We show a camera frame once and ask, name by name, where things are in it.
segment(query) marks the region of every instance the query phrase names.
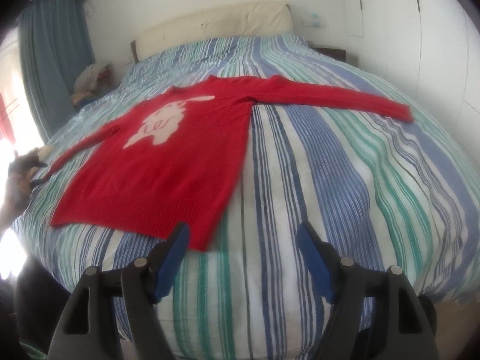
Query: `blue curtain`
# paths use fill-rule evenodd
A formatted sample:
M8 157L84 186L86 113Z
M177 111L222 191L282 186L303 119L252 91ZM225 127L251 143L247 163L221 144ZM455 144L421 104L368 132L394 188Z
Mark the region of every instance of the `blue curtain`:
M19 18L25 93L40 136L47 142L75 115L70 95L94 63L83 0L33 0Z

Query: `blue striped bedsheet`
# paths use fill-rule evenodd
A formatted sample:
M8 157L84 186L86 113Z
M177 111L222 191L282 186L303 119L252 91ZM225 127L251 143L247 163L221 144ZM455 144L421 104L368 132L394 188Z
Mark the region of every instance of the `blue striped bedsheet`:
M386 96L412 107L408 124L368 112L299 105L253 108L241 178L207 252L189 251L156 307L178 356L305 358L330 314L295 244L309 220L323 240L362 266L401 266L417 293L468 299L479 290L480 179L439 124L383 79L310 50L293 35L205 40L133 66L121 86L72 119L50 144L62 152L171 85L280 74ZM49 226L59 197L92 150L75 156L14 226L66 288L90 265L123 267L158 239L114 229ZM121 299L118 328L130 337ZM371 315L366 302L363 323Z

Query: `headboard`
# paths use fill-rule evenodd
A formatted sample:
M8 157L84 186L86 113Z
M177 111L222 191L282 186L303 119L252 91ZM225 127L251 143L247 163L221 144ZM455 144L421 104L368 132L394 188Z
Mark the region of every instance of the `headboard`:
M257 2L209 9L160 23L131 43L135 62L170 47L228 36L271 36L293 33L285 2Z

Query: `white graphic print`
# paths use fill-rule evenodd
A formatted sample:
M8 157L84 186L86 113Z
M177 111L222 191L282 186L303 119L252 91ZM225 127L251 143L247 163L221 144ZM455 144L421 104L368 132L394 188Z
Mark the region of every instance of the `white graphic print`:
M153 112L145 118L143 125L138 132L131 137L123 147L124 149L138 142L140 139L152 136L153 145L159 145L177 131L180 122L183 119L185 105L189 101L206 101L212 100L215 96L199 96L186 100L174 101L161 107L158 111Z

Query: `red object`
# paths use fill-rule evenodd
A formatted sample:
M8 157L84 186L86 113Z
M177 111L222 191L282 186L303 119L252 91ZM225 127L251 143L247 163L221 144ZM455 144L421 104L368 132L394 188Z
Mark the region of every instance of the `red object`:
M52 164L46 178L102 142L78 171L51 225L91 223L166 238L190 225L204 251L238 181L256 102L375 112L412 121L410 108L366 93L280 76L220 79L171 87L100 128Z
M15 145L15 135L8 114L3 97L0 95L0 136L8 140L13 146Z

